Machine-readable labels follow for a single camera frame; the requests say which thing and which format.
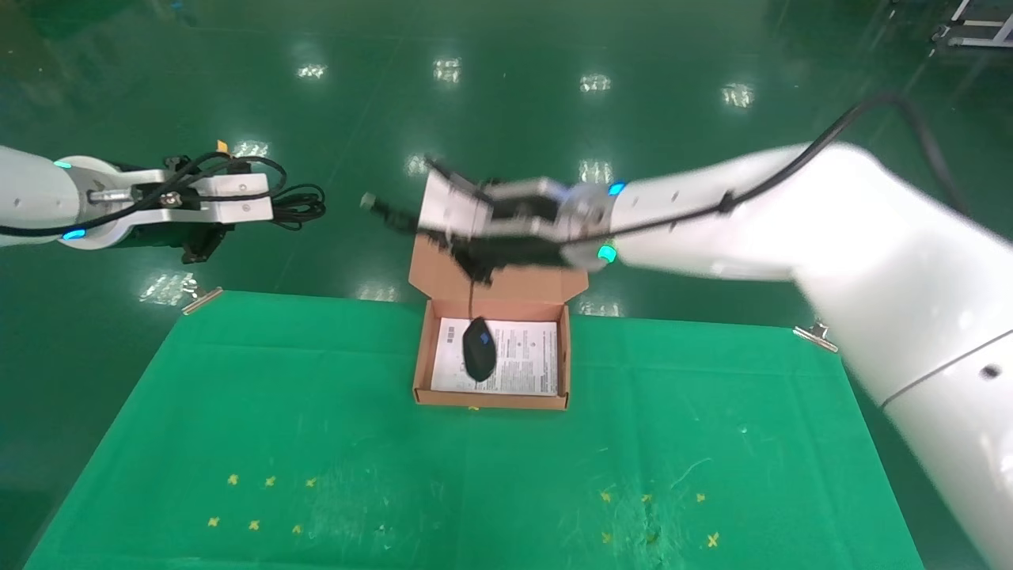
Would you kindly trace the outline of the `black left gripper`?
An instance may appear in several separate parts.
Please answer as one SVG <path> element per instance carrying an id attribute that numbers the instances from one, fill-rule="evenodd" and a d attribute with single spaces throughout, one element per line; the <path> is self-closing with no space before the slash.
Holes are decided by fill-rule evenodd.
<path id="1" fill-rule="evenodd" d="M 119 248 L 182 249 L 182 264 L 206 263 L 235 224 L 217 222 L 164 222 L 131 228 Z"/>

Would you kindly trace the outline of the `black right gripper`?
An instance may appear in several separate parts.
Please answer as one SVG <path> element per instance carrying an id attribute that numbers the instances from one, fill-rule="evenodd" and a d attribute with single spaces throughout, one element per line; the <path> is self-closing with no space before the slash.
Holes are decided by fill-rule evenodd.
<path id="1" fill-rule="evenodd" d="M 359 206 L 396 232 L 419 231 L 419 216 L 397 208 L 372 192 L 362 195 Z M 451 257 L 468 280 L 489 287 L 493 274 L 510 266 L 570 268 L 558 243 L 539 237 L 456 237 L 451 241 Z"/>

